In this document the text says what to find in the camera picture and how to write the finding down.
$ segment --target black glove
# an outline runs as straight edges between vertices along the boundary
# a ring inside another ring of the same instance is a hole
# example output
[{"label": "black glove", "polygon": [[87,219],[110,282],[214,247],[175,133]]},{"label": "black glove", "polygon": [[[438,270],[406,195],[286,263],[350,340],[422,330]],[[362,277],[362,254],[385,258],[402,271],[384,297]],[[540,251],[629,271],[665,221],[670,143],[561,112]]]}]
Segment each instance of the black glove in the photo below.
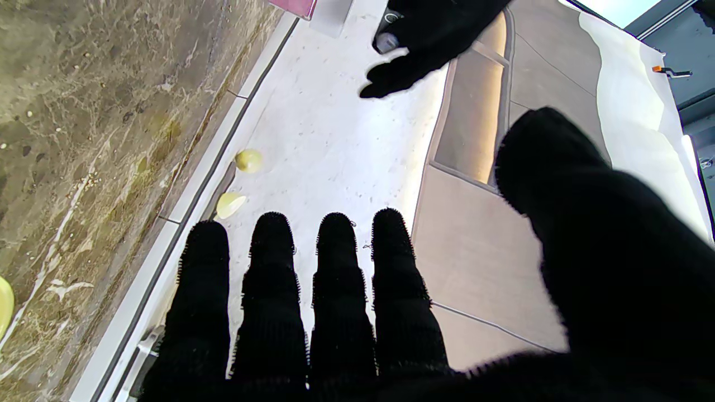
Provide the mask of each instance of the black glove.
[{"label": "black glove", "polygon": [[244,319],[226,380],[228,239],[217,222],[196,225],[141,400],[325,401],[370,396],[380,384],[409,378],[455,375],[399,212],[382,210],[373,220],[377,341],[365,314],[355,233],[346,216],[333,213],[318,233],[308,363],[294,251],[285,216],[263,215],[253,232],[242,287]]},{"label": "black glove", "polygon": [[362,98],[381,98],[403,91],[469,49],[510,0],[390,0],[388,8],[403,15],[378,35],[409,54],[373,67]]}]

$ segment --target gray floor tile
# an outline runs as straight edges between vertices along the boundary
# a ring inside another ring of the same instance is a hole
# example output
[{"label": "gray floor tile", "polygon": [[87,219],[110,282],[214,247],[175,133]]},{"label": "gray floor tile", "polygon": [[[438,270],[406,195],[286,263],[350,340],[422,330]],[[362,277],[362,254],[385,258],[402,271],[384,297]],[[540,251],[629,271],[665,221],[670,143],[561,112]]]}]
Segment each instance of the gray floor tile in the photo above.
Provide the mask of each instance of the gray floor tile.
[{"label": "gray floor tile", "polygon": [[521,36],[515,40],[511,101],[531,109],[559,109],[596,144],[608,160],[596,97],[546,62]]}]

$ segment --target tile grout line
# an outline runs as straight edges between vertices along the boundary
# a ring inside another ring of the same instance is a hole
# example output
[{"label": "tile grout line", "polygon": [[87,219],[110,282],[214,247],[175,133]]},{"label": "tile grout line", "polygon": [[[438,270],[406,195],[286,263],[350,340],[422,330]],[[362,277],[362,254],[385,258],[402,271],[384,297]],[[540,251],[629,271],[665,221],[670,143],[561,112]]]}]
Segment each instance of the tile grout line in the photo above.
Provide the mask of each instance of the tile grout line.
[{"label": "tile grout line", "polygon": [[168,217],[163,217],[163,216],[161,216],[161,215],[157,215],[157,217],[158,217],[159,219],[165,220],[165,221],[167,221],[167,222],[176,223],[177,225],[180,225],[180,224],[181,224],[181,222],[177,222],[177,221],[175,221],[175,220],[171,220],[171,219],[169,219]]},{"label": "tile grout line", "polygon": [[248,97],[244,97],[242,95],[237,94],[236,92],[233,92],[231,89],[226,89],[226,92],[229,94],[235,96],[236,98],[241,98],[241,99],[248,99]]},{"label": "tile grout line", "polygon": [[524,341],[524,342],[526,342],[526,343],[528,343],[528,344],[530,344],[530,345],[532,345],[532,346],[536,346],[537,348],[544,349],[544,350],[549,351],[549,352],[557,353],[556,350],[551,349],[551,348],[547,348],[547,347],[545,347],[544,345],[540,345],[540,344],[538,344],[538,343],[536,343],[536,342],[534,342],[534,341],[532,341],[532,340],[529,340],[529,339],[527,339],[527,338],[524,338],[523,336],[521,336],[521,335],[519,335],[519,334],[517,334],[517,333],[514,333],[514,332],[512,332],[512,331],[510,331],[510,330],[508,330],[508,329],[506,329],[506,328],[504,328],[503,326],[501,326],[501,325],[499,325],[499,324],[497,324],[497,323],[492,323],[491,321],[487,321],[487,320],[485,320],[485,319],[483,319],[483,318],[479,318],[479,317],[477,317],[477,316],[475,316],[475,315],[471,315],[471,314],[469,314],[469,313],[465,313],[465,312],[463,312],[463,311],[461,311],[461,310],[457,310],[456,308],[452,308],[452,307],[450,307],[450,306],[448,306],[448,305],[443,305],[443,304],[437,303],[437,302],[435,302],[434,300],[432,301],[432,305],[434,305],[434,306],[436,306],[436,307],[439,307],[439,308],[442,308],[442,309],[447,310],[447,311],[451,311],[452,313],[461,315],[461,316],[463,316],[463,317],[465,317],[465,318],[469,318],[470,320],[474,320],[474,321],[477,321],[477,322],[479,322],[479,323],[489,325],[489,326],[492,327],[492,328],[496,328],[496,329],[498,329],[498,330],[500,330],[500,331],[502,331],[502,332],[504,332],[504,333],[506,333],[506,334],[508,334],[508,335],[513,336],[514,338],[517,338],[517,339],[519,339],[519,340],[522,340],[522,341]]}]

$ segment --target floor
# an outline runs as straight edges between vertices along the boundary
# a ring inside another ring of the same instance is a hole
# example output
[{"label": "floor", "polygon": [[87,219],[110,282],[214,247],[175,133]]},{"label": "floor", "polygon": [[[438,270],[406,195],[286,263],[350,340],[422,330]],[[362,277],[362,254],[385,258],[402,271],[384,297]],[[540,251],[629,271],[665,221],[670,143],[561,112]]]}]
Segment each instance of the floor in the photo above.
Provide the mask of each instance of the floor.
[{"label": "floor", "polygon": [[[375,212],[390,206],[413,233],[454,368],[518,350],[566,349],[538,273],[538,241],[494,188],[493,155],[511,123],[548,104],[570,116],[610,159],[596,99],[601,49],[582,29],[579,13],[558,0],[516,0],[456,61],[410,91],[364,100],[358,92],[365,72],[384,60],[370,46],[384,6],[383,0],[356,1],[338,38],[283,16],[258,57],[260,68],[227,85],[232,96],[218,104],[225,118],[209,122],[216,135],[159,209],[160,234],[73,402],[128,398],[137,344],[161,323],[171,302],[187,233],[211,214],[215,195],[224,191],[247,197],[234,215],[217,219],[232,246],[234,334],[260,215],[276,210],[290,220],[310,336],[322,217],[340,211],[355,223],[370,287],[370,224]],[[233,165],[234,155],[247,148],[263,155],[256,173]]]}]

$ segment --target white surface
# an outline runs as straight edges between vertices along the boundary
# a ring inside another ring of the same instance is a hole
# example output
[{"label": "white surface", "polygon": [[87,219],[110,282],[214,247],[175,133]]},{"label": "white surface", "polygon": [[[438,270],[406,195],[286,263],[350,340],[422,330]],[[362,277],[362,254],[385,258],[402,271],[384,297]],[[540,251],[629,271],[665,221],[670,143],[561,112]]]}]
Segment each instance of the white surface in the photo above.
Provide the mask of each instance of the white surface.
[{"label": "white surface", "polygon": [[[222,221],[229,230],[232,244],[232,334],[242,320],[240,286],[249,262],[247,251],[253,225],[262,213],[278,210],[292,218],[298,248],[295,261],[303,284],[302,314],[309,331],[313,323],[310,284],[316,268],[315,236],[322,217],[335,210],[348,214],[360,223],[356,232],[361,245],[369,242],[372,216],[386,205],[403,211],[411,227],[425,155],[442,98],[445,71],[432,74],[410,92],[388,99],[358,97],[365,83],[365,72],[381,60],[370,47],[369,38],[384,7],[384,2],[374,0],[356,7],[340,39],[310,30],[307,22],[301,21],[252,99],[225,153],[219,155],[220,146],[245,103],[245,99],[236,99],[169,216],[176,221],[184,217],[209,167],[215,158],[220,158],[100,401],[108,401],[121,385],[121,376],[138,342],[157,324],[157,312],[171,297],[188,232],[200,219],[233,157],[241,149],[251,146],[261,151],[264,167],[253,175],[237,172],[229,191],[243,189],[248,199],[236,214]],[[294,20],[292,16],[281,20],[241,93],[247,96],[252,91],[252,85]],[[356,37],[366,39],[359,41]],[[85,402],[92,397],[176,229],[173,223],[164,226],[71,401]],[[371,276],[370,251],[359,251],[361,266],[367,268],[366,275]]]},{"label": "white surface", "polygon": [[227,191],[240,192],[247,201],[236,214],[219,220],[231,244],[233,335],[242,320],[241,282],[249,265],[250,238],[263,213],[279,211],[290,220],[309,334],[321,219],[340,211],[357,224],[358,257],[368,282],[373,265],[363,246],[370,242],[373,215],[389,205],[412,226],[446,69],[409,92],[360,99],[366,71],[382,59],[370,40],[384,7],[380,0],[355,2],[339,39],[300,21],[239,126],[242,148],[259,150],[264,166],[253,175],[237,172]]},{"label": "white surface", "polygon": [[705,197],[690,168],[692,149],[684,146],[668,79],[651,70],[663,65],[663,55],[594,16],[581,13],[579,23],[601,50],[596,103],[613,168],[643,180],[712,243]]},{"label": "white surface", "polygon": [[283,42],[283,38],[285,38],[285,35],[290,30],[296,18],[297,17],[291,13],[283,13],[283,16],[280,17],[278,25],[276,25],[273,34],[266,41],[266,45],[258,56],[256,64],[251,69],[251,72],[248,73],[248,77],[246,77],[246,81],[243,83],[243,86],[241,86],[241,90],[238,91],[238,96],[248,98],[248,96],[251,95],[251,91],[253,91],[253,88],[255,88],[258,83],[258,79],[261,77],[261,74],[263,74],[263,71],[266,70],[266,67],[268,67],[275,52],[278,51],[278,47],[281,42]]},{"label": "white surface", "polygon": [[351,6],[352,0],[318,0],[310,19],[310,28],[331,38],[338,38]]}]

